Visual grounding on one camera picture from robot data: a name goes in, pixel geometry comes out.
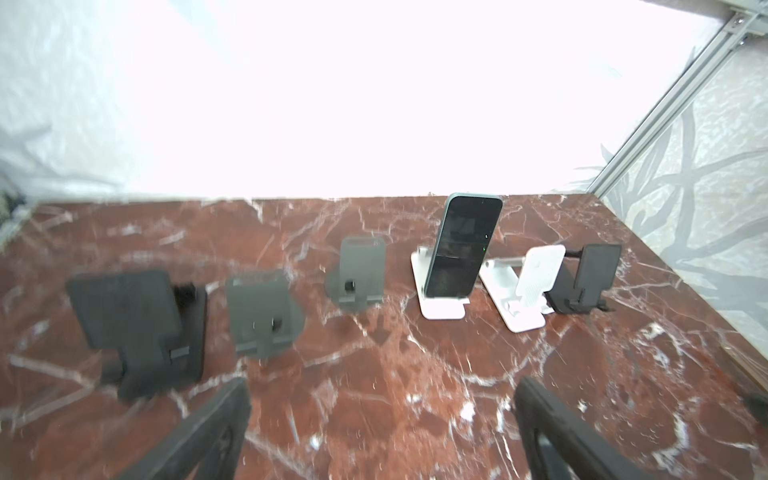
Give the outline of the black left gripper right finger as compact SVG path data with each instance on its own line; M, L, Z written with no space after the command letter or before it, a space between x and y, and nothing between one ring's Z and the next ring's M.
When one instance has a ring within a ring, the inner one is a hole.
M540 382L524 377L515 417L534 479L649 479Z

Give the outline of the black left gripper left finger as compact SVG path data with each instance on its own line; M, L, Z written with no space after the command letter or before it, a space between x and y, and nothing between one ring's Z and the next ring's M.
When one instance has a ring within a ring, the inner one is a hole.
M238 378L183 420L120 479L232 479L251 415L247 383Z

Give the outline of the black folding stand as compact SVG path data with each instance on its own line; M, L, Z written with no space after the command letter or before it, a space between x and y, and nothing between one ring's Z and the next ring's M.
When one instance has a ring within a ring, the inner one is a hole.
M204 370L208 294L164 270L78 276L70 304L93 350L114 351L101 382L123 402L197 383Z
M567 250L566 258L579 260L572 275L562 263L551 290L544 294L548 305L559 314L589 314L598 309L608 312L602 298L613 286L622 253L620 244L587 244L579 251Z

